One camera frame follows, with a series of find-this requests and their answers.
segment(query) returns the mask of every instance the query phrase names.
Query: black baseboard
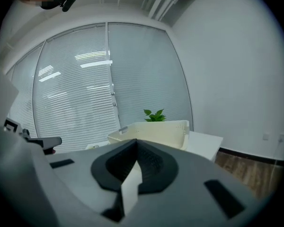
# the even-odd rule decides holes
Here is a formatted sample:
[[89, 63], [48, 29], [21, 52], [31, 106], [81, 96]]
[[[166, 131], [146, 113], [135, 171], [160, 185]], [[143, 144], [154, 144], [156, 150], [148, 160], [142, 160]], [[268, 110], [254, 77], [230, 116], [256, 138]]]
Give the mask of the black baseboard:
[[229, 155], [233, 155], [236, 157], [241, 157], [241, 158], [245, 158], [245, 159], [249, 159], [253, 161], [259, 161], [259, 162], [277, 165], [277, 166], [284, 166], [284, 160], [275, 160], [275, 159], [266, 158], [266, 157], [258, 157], [258, 156], [249, 155], [249, 154], [245, 154], [245, 153], [241, 153], [241, 152], [237, 152], [237, 151], [225, 149], [225, 148], [220, 148], [219, 152], [223, 152]]

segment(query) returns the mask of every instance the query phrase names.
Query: electrical outlet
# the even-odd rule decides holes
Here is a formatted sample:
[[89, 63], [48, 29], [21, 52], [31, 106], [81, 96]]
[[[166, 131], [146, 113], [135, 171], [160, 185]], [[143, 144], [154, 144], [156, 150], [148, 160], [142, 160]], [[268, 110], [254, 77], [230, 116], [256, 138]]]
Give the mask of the electrical outlet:
[[263, 134], [263, 140], [269, 140], [269, 133]]
[[284, 133], [280, 133], [279, 142], [284, 142]]

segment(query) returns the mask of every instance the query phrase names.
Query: green plant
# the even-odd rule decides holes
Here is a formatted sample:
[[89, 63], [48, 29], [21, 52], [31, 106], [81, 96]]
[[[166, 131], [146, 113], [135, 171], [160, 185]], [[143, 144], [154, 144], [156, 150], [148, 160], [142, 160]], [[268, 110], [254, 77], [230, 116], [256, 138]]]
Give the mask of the green plant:
[[145, 119], [147, 122], [161, 122], [165, 121], [165, 115], [162, 114], [164, 109], [160, 109], [155, 114], [151, 114], [151, 110], [144, 109], [146, 116], [149, 116], [149, 119]]

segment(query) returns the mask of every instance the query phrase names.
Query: wooden floor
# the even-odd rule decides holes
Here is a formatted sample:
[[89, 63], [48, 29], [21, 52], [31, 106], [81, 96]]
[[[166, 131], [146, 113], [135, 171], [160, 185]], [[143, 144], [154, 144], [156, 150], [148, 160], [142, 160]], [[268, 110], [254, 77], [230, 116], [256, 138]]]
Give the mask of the wooden floor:
[[248, 186], [255, 197], [262, 199], [272, 193], [282, 177], [283, 167], [217, 153], [216, 164]]

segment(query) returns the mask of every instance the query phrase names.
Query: plastic storage bin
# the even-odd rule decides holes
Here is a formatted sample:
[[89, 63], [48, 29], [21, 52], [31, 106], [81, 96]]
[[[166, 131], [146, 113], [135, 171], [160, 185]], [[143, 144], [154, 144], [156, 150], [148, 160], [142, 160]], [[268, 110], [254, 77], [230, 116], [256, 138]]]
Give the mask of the plastic storage bin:
[[138, 139], [152, 141], [181, 150], [187, 148], [188, 137], [189, 121], [187, 120], [137, 122], [125, 126], [107, 136], [110, 143]]

